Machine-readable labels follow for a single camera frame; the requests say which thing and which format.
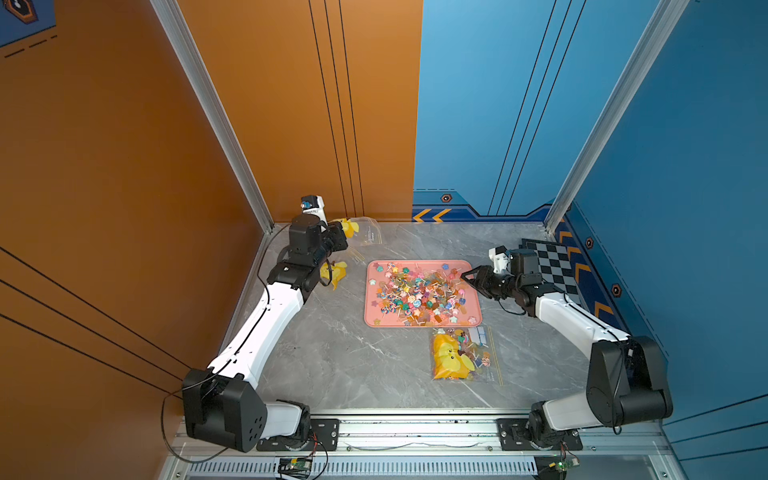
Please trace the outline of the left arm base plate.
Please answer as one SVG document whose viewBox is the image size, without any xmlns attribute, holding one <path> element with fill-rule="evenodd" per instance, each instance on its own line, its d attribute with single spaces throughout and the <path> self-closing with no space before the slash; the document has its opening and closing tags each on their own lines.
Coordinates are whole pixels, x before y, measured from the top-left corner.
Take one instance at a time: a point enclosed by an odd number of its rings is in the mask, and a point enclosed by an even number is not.
<svg viewBox="0 0 768 480">
<path fill-rule="evenodd" d="M 259 452 L 307 452 L 316 449 L 315 443 L 319 442 L 320 450 L 334 452 L 338 448 L 340 420 L 338 418 L 314 418 L 309 420 L 307 437 L 305 440 L 288 437 L 272 437 L 260 440 L 256 445 Z"/>
</svg>

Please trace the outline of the yellow duck ziploc bag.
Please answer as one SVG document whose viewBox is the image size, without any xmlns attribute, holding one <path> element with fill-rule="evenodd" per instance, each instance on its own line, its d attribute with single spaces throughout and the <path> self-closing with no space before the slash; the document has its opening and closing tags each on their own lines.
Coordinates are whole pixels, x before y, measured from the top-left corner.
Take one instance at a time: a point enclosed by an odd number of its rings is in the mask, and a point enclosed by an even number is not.
<svg viewBox="0 0 768 480">
<path fill-rule="evenodd" d="M 349 247 L 366 247 L 384 243 L 379 223 L 370 217 L 338 219 Z"/>
<path fill-rule="evenodd" d="M 346 277 L 347 267 L 346 262 L 326 260 L 320 268 L 320 283 L 336 290 L 339 282 Z"/>
<path fill-rule="evenodd" d="M 433 329 L 430 352 L 434 380 L 503 384 L 489 327 Z"/>
</svg>

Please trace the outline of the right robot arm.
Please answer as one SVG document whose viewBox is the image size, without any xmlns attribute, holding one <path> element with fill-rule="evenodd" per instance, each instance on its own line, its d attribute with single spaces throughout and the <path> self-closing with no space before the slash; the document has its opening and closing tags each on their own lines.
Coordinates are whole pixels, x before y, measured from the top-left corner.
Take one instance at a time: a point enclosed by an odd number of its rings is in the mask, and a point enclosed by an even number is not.
<svg viewBox="0 0 768 480">
<path fill-rule="evenodd" d="M 495 302 L 513 299 L 521 313 L 550 325 L 588 360 L 581 393 L 532 405 L 523 437 L 538 449 L 560 446 L 583 428 L 662 420 L 673 413 L 666 361 L 660 346 L 600 320 L 544 280 L 530 249 L 490 251 L 489 265 L 462 273 L 462 280 Z"/>
</svg>

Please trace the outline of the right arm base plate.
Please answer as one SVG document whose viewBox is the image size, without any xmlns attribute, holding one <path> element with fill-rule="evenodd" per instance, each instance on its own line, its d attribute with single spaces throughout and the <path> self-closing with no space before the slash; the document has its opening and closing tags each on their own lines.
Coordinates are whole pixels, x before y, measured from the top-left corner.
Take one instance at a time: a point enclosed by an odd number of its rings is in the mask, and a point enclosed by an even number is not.
<svg viewBox="0 0 768 480">
<path fill-rule="evenodd" d="M 499 418 L 496 420 L 497 434 L 503 451 L 581 451 L 583 443 L 578 430 L 556 431 L 545 427 L 536 432 L 527 419 Z"/>
</svg>

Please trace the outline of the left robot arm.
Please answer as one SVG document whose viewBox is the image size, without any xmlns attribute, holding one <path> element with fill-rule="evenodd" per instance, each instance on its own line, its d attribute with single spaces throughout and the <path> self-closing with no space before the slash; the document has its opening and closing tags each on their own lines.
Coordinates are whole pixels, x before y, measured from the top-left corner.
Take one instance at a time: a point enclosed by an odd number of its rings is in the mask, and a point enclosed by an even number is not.
<svg viewBox="0 0 768 480">
<path fill-rule="evenodd" d="M 299 449 L 309 440 L 309 407 L 266 402 L 258 382 L 288 323 L 321 282 L 321 270 L 333 253 L 347 248 L 348 239 L 341 222 L 312 213 L 295 217 L 288 237 L 255 311 L 206 369 L 192 369 L 183 380 L 185 428 L 193 439 L 243 453 L 262 441 Z"/>
</svg>

